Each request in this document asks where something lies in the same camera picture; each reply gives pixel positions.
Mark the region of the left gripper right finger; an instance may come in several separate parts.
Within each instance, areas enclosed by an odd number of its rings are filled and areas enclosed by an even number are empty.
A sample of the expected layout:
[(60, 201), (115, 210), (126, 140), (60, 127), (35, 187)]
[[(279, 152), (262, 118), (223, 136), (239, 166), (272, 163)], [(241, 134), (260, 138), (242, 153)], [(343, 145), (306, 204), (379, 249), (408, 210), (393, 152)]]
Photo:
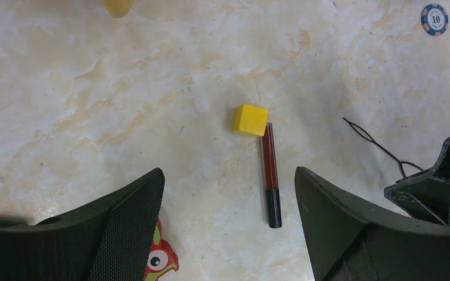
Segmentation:
[(385, 209), (305, 167), (295, 193), (315, 280), (450, 280), (450, 227)]

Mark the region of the black hair loop tool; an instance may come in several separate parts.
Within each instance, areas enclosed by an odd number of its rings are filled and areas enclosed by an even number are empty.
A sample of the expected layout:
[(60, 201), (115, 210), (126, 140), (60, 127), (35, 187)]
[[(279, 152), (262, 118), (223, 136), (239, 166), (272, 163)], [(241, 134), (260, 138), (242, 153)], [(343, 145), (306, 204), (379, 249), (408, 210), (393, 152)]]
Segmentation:
[(403, 161), (400, 160), (398, 157), (396, 157), (394, 154), (392, 154), (390, 151), (388, 151), (386, 148), (384, 148), (381, 144), (379, 144), (366, 130), (364, 130), (361, 126), (359, 126), (358, 124), (349, 121), (347, 118), (343, 117), (343, 120), (363, 139), (365, 139), (366, 141), (372, 143), (373, 145), (375, 145), (376, 147), (378, 147), (380, 150), (382, 150), (387, 156), (389, 156), (390, 158), (392, 158), (397, 164), (398, 164), (398, 169), (402, 175), (403, 178), (406, 178), (406, 172), (404, 170), (404, 166), (411, 166), (419, 171), (424, 171), (423, 168), (419, 167), (418, 165), (408, 162), (408, 161)]

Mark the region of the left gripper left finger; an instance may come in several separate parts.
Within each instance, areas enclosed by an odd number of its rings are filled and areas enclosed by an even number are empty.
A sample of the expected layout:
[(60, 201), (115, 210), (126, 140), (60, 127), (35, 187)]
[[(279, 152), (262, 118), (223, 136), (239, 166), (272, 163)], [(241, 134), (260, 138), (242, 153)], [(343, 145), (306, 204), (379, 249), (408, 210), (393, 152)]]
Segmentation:
[(0, 215), (0, 280), (142, 280), (164, 185), (156, 168), (35, 225)]

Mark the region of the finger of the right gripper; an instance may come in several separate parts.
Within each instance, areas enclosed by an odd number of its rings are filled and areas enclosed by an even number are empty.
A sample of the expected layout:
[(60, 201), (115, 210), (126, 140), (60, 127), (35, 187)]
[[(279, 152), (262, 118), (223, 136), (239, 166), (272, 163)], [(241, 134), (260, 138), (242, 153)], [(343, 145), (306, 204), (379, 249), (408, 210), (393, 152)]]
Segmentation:
[(433, 167), (386, 187), (384, 196), (413, 218), (450, 227), (450, 137)]

